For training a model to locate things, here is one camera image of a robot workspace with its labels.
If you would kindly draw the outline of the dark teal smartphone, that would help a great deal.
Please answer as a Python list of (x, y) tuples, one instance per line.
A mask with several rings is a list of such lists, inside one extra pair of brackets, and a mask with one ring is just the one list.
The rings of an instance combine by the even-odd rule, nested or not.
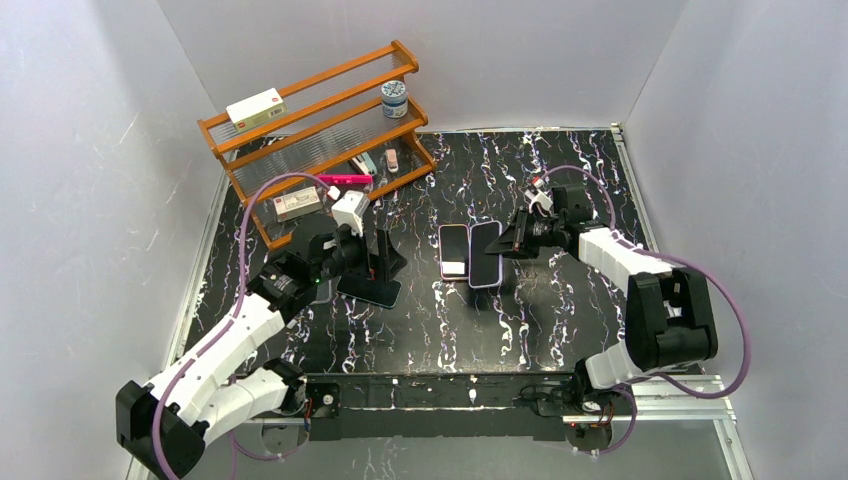
[(368, 280), (356, 276), (341, 277), (337, 284), (339, 294), (383, 308), (392, 309), (397, 303), (401, 283)]

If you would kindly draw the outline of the dark purple-edged smartphone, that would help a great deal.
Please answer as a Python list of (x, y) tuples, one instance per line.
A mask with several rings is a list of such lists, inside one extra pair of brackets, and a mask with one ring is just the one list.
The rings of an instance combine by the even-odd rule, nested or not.
[(465, 263), (469, 253), (469, 229), (463, 224), (441, 225), (438, 229), (440, 261)]

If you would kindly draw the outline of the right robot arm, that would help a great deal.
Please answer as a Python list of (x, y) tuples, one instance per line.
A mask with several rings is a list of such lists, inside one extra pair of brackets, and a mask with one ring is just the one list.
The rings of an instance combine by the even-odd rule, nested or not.
[(518, 208), (488, 255), (535, 259), (559, 248), (598, 270), (626, 297), (622, 340), (577, 362), (565, 399), (579, 405), (599, 392), (667, 367), (713, 358), (718, 351), (707, 280), (674, 266), (594, 219), (574, 187), (556, 187), (548, 207)]

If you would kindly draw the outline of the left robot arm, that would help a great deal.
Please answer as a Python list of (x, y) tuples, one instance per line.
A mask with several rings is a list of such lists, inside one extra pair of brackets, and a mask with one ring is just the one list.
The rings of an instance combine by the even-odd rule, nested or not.
[(387, 231), (376, 252), (348, 225), (298, 227), (291, 242), (243, 278), (232, 308), (186, 354), (144, 384), (129, 381), (115, 397), (120, 447), (159, 479), (182, 479), (207, 445), (261, 413), (307, 407), (302, 371), (271, 360), (247, 377), (231, 375), (248, 355), (306, 309), (319, 286), (337, 282), (367, 294), (396, 296), (406, 264)]

